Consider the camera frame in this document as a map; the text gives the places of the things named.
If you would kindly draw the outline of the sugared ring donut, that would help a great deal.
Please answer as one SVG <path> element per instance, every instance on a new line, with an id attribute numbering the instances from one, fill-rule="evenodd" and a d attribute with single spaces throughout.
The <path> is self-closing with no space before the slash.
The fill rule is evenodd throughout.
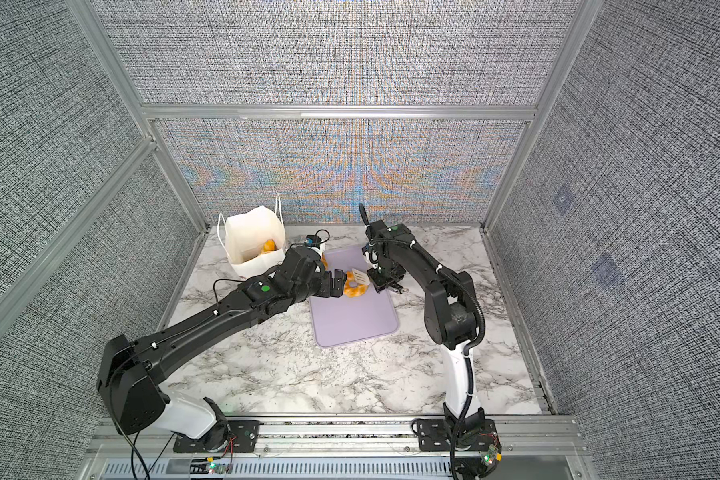
<path id="1" fill-rule="evenodd" d="M 346 283 L 344 285 L 343 295 L 349 298 L 364 296 L 369 285 L 370 279 L 365 272 L 358 269 L 352 269 L 346 273 Z"/>

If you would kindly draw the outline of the small striped bread top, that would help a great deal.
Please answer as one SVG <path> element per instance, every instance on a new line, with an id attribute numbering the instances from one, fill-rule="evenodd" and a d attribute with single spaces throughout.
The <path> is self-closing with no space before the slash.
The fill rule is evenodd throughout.
<path id="1" fill-rule="evenodd" d="M 274 239 L 269 239 L 264 242 L 260 249 L 260 254 L 265 255 L 269 253 L 273 253 L 278 250 L 277 242 Z"/>

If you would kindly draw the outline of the white paper bag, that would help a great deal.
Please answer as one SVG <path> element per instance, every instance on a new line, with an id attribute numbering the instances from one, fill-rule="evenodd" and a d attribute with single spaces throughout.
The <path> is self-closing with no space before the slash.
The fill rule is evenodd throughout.
<path id="1" fill-rule="evenodd" d="M 241 278 L 263 274 L 281 264 L 287 240 L 281 195 L 276 195 L 273 209 L 261 205 L 243 214 L 219 214 L 217 238 L 231 268 Z M 277 242 L 278 250 L 261 255 L 260 249 L 269 239 Z"/>

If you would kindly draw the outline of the steel tongs white tips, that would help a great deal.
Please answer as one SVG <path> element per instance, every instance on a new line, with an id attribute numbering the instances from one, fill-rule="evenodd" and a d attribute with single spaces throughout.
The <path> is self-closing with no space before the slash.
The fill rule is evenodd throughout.
<path id="1" fill-rule="evenodd" d="M 367 272 L 353 268 L 347 273 L 347 282 L 345 284 L 344 294 L 350 297 L 362 296 L 371 286 L 376 288 L 377 292 L 382 291 L 382 289 L 377 287 L 372 281 Z M 407 291 L 405 287 L 397 282 L 392 282 L 386 285 L 384 289 L 397 294 L 403 294 Z"/>

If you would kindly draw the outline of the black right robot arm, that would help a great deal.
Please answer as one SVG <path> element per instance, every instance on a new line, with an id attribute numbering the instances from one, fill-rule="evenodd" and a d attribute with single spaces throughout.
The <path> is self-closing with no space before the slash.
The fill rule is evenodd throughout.
<path id="1" fill-rule="evenodd" d="M 399 291 L 411 276 L 424 293 L 424 325 L 441 347 L 446 372 L 444 415 L 450 433 L 466 436 L 485 421 L 477 397 L 473 349 L 485 337 L 486 322 L 469 273 L 456 272 L 433 257 L 403 224 L 378 220 L 365 226 L 367 274 L 378 292 Z"/>

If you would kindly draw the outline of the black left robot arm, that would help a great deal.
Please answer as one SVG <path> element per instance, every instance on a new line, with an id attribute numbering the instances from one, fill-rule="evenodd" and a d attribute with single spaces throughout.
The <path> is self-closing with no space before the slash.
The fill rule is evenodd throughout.
<path id="1" fill-rule="evenodd" d="M 210 452 L 224 447 L 232 430 L 216 402 L 171 393 L 163 382 L 219 342 L 295 304 L 310 297 L 341 297 L 347 279 L 343 270 L 329 270 L 316 250 L 294 246 L 281 264 L 240 282 L 184 321 L 136 340 L 111 339 L 104 347 L 97 390 L 118 432 L 132 436 L 155 427 L 198 441 Z"/>

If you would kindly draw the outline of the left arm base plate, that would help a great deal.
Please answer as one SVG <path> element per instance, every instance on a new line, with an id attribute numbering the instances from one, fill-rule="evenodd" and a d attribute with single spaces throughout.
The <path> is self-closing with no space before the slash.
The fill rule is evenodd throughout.
<path id="1" fill-rule="evenodd" d="M 261 423 L 257 420 L 232 420 L 214 426 L 200 439 L 179 435 L 173 445 L 174 453 L 211 453 L 220 455 L 252 453 L 255 450 Z"/>

